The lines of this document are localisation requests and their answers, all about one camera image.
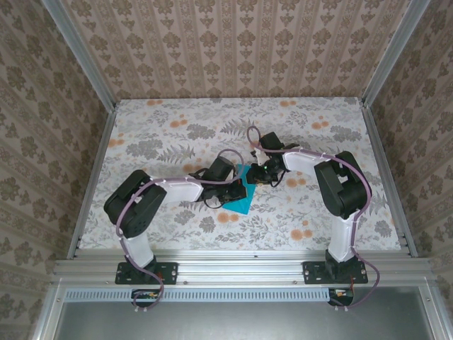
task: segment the damask wallpaper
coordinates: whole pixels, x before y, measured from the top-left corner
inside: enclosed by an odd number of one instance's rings
[[[418,251],[453,312],[453,1],[430,2],[372,111]]]
[[[0,339],[33,329],[106,114],[40,1],[0,1]]]
[[[409,0],[63,0],[116,101],[361,96]]]

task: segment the black mounting bracket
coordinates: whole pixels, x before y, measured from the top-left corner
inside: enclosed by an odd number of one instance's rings
[[[325,261],[302,263],[306,285],[368,283],[365,264],[353,257],[338,263],[326,250]]]
[[[152,270],[164,285],[175,285],[178,278],[177,262],[156,262]],[[120,262],[117,267],[115,284],[117,285],[158,285],[155,278],[138,271],[129,262]]]

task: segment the blue cloth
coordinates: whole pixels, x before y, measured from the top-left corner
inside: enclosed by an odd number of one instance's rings
[[[242,167],[242,165],[239,164],[238,171],[241,170],[241,167]],[[247,175],[247,172],[249,169],[250,169],[250,166],[245,165],[242,176],[241,176],[242,184],[243,184],[243,186],[246,187],[246,190],[247,190],[247,197],[245,197],[241,200],[236,200],[234,202],[225,203],[223,206],[224,209],[231,210],[231,211],[234,211],[235,213],[241,213],[244,215],[248,214],[248,211],[250,210],[250,206],[252,204],[253,194],[255,193],[255,188],[256,188],[255,184],[247,183],[246,175]]]

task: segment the purple cable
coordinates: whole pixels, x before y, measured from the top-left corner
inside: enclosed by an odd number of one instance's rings
[[[157,280],[157,282],[159,283],[159,286],[160,286],[160,291],[159,291],[159,296],[157,297],[157,299],[149,306],[149,309],[152,309],[154,308],[158,303],[159,301],[161,300],[162,296],[164,295],[164,283],[162,282],[162,280],[154,273],[152,273],[151,271],[147,271],[146,269],[140,267],[133,259],[132,257],[130,256],[126,246],[125,246],[125,243],[124,243],[124,240],[123,240],[123,235],[122,235],[122,230],[120,229],[120,225],[121,225],[121,222],[122,222],[122,219],[124,218],[124,216],[126,215],[126,212],[129,210],[129,208],[131,207],[131,205],[133,204],[133,202],[137,199],[137,197],[139,197],[143,191],[145,191],[146,189],[148,189],[150,186],[154,185],[154,184],[157,184],[157,183],[161,183],[161,182],[181,182],[181,181],[187,181],[187,182],[191,182],[191,183],[205,183],[205,184],[228,184],[228,183],[232,183],[234,181],[236,181],[237,179],[240,179],[241,176],[242,176],[242,173],[243,173],[243,169],[244,169],[244,160],[243,160],[243,157],[242,155],[237,152],[235,149],[223,149],[221,152],[219,152],[219,154],[217,154],[217,156],[220,156],[221,154],[225,153],[225,152],[233,152],[235,153],[236,155],[239,156],[239,159],[241,160],[241,164],[242,164],[242,167],[241,169],[239,170],[239,173],[237,175],[235,175],[235,177],[233,177],[232,179],[229,179],[227,181],[204,181],[204,180],[197,180],[197,179],[193,179],[193,178],[189,178],[189,177],[173,177],[173,178],[158,178],[158,179],[152,179],[150,180],[148,183],[144,184],[142,187],[140,187],[139,190],[137,190],[137,192],[132,195],[132,197],[130,198],[129,202],[126,203],[125,207],[122,209],[122,212],[120,213],[120,216],[118,217],[118,220],[116,221],[116,228],[115,228],[115,231],[116,231],[116,235],[120,238],[120,244],[121,244],[121,247],[122,247],[122,250],[124,251],[125,255],[126,255],[126,258],[127,260],[138,270],[138,271],[141,271],[142,273],[145,273],[149,276],[151,276],[152,278],[154,278],[155,280]],[[134,300],[132,302],[132,304],[136,307],[136,308],[140,308],[137,306],[137,296],[140,295],[141,292],[137,292],[137,294],[134,296]]]
[[[252,126],[249,126],[247,128],[247,140],[248,142],[253,146],[255,147],[256,149],[259,149],[263,152],[269,152],[269,153],[285,153],[285,152],[301,152],[302,154],[309,154],[311,156],[317,156],[317,157],[321,157],[321,158],[327,158],[327,159],[330,159],[330,160],[333,160],[335,162],[338,162],[340,164],[342,164],[343,166],[346,166],[347,168],[349,168],[349,170],[351,170],[354,174],[357,175],[357,177],[361,180],[361,182],[363,183],[364,187],[365,187],[365,191],[367,192],[367,202],[365,203],[364,207],[359,211],[359,213],[357,213],[355,216],[354,216],[354,219],[352,220],[352,232],[351,232],[351,250],[353,252],[353,254],[359,259],[361,260],[364,264],[367,264],[368,266],[370,266],[371,268],[373,268],[373,270],[376,272],[376,281],[374,282],[374,285],[372,286],[371,290],[368,292],[368,294],[366,294],[360,301],[356,302],[356,303],[353,303],[352,305],[350,306],[342,306],[338,301],[334,300],[334,302],[340,304],[341,307],[343,308],[352,308],[352,307],[357,307],[358,305],[361,305],[366,299],[369,298],[369,296],[376,290],[377,288],[377,285],[379,284],[379,281],[381,279],[381,273],[379,272],[379,270],[376,268],[376,266],[370,262],[368,262],[367,260],[365,260],[364,258],[362,258],[355,250],[354,248],[354,244],[355,244],[355,233],[357,231],[357,221],[359,220],[359,217],[361,216],[361,214],[363,214],[363,212],[368,209],[369,207],[369,204],[371,203],[371,189],[369,188],[369,184],[368,184],[368,181],[367,179],[360,173],[360,171],[358,171],[355,167],[353,167],[351,164],[347,163],[346,161],[343,161],[342,159],[339,159],[335,156],[332,156],[332,155],[329,155],[329,154],[325,154],[325,153],[320,153],[320,152],[315,152],[315,151],[310,151],[310,150],[305,150],[305,149],[302,149],[302,148],[296,148],[296,149],[288,149],[288,150],[271,150],[271,149],[264,149],[262,148],[260,145],[257,145],[255,144],[251,138],[250,138],[250,131],[251,130],[255,130],[257,133],[258,133],[258,139],[261,138],[261,134],[260,134],[260,130],[255,126],[255,125],[252,125]]]

